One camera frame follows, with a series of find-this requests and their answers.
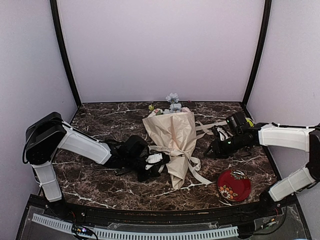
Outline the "pink fake rose stem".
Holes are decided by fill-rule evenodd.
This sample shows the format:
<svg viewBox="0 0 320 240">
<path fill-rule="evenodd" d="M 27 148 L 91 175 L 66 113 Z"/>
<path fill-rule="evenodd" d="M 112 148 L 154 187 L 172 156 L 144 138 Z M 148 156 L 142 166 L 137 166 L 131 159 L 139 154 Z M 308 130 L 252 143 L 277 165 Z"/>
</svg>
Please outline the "pink fake rose stem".
<svg viewBox="0 0 320 240">
<path fill-rule="evenodd" d="M 181 112 L 190 113 L 191 110 L 190 110 L 188 107 L 182 107 L 182 108 L 181 108 Z"/>
</svg>

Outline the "blue fake flower stem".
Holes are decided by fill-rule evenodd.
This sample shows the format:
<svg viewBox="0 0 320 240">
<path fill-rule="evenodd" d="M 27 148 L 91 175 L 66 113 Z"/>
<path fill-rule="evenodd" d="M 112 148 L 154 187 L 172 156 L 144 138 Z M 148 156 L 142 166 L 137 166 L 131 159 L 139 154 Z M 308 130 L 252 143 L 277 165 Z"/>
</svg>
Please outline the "blue fake flower stem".
<svg viewBox="0 0 320 240">
<path fill-rule="evenodd" d="M 179 103 L 179 95 L 177 93 L 170 93 L 165 97 L 165 100 L 170 103 L 169 111 L 171 113 L 180 112 L 182 109 L 182 105 Z"/>
</svg>

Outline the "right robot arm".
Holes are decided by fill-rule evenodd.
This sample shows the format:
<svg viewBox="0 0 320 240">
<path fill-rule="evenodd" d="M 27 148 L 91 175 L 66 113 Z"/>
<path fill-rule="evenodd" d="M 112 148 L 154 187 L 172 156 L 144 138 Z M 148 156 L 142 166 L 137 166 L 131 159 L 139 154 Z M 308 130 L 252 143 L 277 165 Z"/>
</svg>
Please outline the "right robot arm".
<svg viewBox="0 0 320 240">
<path fill-rule="evenodd" d="M 271 149 L 276 165 L 287 175 L 264 190 L 255 205 L 255 213 L 266 217 L 275 203 L 287 196 L 316 186 L 320 181 L 320 126 L 298 126 L 279 123 L 253 123 L 243 112 L 225 119 L 230 131 L 223 130 L 210 143 L 204 155 L 226 159 L 240 149 L 260 146 Z"/>
</svg>

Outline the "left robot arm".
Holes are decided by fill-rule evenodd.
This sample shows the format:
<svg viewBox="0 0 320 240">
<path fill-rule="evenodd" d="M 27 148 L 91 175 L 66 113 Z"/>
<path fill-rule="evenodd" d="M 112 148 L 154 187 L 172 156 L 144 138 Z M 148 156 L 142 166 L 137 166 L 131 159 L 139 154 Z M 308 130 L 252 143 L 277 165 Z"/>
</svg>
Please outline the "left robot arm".
<svg viewBox="0 0 320 240">
<path fill-rule="evenodd" d="M 71 213 L 70 206 L 63 201 L 53 166 L 60 152 L 80 156 L 108 169 L 134 171 L 139 182 L 158 177 L 170 161 L 166 153 L 152 150 L 138 135 L 131 135 L 125 141 L 99 140 L 65 122 L 60 113 L 48 114 L 26 129 L 22 161 L 31 165 L 51 210 L 60 218 L 67 218 Z"/>
</svg>

